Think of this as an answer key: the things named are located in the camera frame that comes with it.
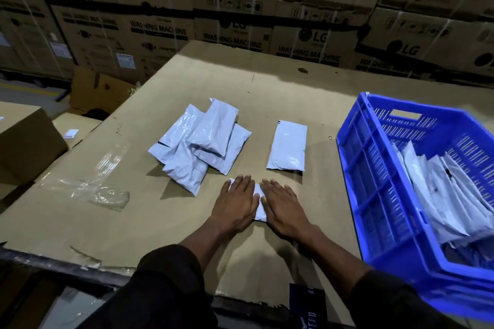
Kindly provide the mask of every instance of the black sleeve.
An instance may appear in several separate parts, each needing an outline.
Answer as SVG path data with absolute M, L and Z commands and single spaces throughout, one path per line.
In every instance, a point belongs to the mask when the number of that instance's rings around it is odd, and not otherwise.
M 404 281 L 376 270 L 357 282 L 348 309 L 358 329 L 465 328 L 425 303 Z
M 199 261 L 188 248 L 168 245 L 145 255 L 130 281 L 78 329 L 216 326 Z

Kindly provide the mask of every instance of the piece of transparent tape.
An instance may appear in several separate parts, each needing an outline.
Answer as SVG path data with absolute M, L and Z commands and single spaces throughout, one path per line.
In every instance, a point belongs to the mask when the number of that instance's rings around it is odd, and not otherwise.
M 61 195 L 67 195 L 69 198 L 81 199 L 114 211 L 121 211 L 129 202 L 130 193 L 108 187 L 104 185 L 104 181 L 120 163 L 129 147 L 130 143 L 127 141 L 114 145 L 87 179 L 60 177 L 49 172 L 41 179 L 40 187 L 59 191 Z

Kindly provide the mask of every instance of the person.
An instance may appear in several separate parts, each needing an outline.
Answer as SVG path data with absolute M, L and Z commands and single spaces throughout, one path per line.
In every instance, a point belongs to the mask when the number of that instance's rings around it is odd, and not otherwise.
M 219 246 L 254 220 L 259 199 L 268 225 L 304 247 L 348 307 L 357 328 L 463 327 L 422 301 L 399 278 L 374 270 L 328 239 L 307 219 L 297 195 L 275 180 L 238 176 L 224 183 L 211 216 L 178 245 L 151 251 L 130 281 L 89 316 L 85 328 L 212 328 L 216 317 L 204 289 L 207 264 Z

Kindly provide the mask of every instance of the blue crate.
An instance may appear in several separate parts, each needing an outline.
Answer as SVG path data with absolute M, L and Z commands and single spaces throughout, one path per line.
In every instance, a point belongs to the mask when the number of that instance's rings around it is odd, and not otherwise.
M 474 249 L 441 249 L 391 145 L 409 140 L 428 159 L 448 152 L 494 205 L 494 138 L 480 123 L 461 110 L 362 93 L 337 144 L 363 258 L 443 312 L 494 322 L 494 270 L 473 266 L 482 258 Z

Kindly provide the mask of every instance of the forearm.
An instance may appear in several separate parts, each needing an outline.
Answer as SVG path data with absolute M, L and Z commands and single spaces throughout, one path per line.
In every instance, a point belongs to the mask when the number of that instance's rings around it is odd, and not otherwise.
M 309 251 L 345 303 L 356 283 L 372 269 L 326 237 L 319 226 L 307 227 L 296 240 Z
M 205 223 L 179 245 L 187 247 L 194 253 L 204 273 L 219 246 L 228 238 L 230 232 L 210 216 Z

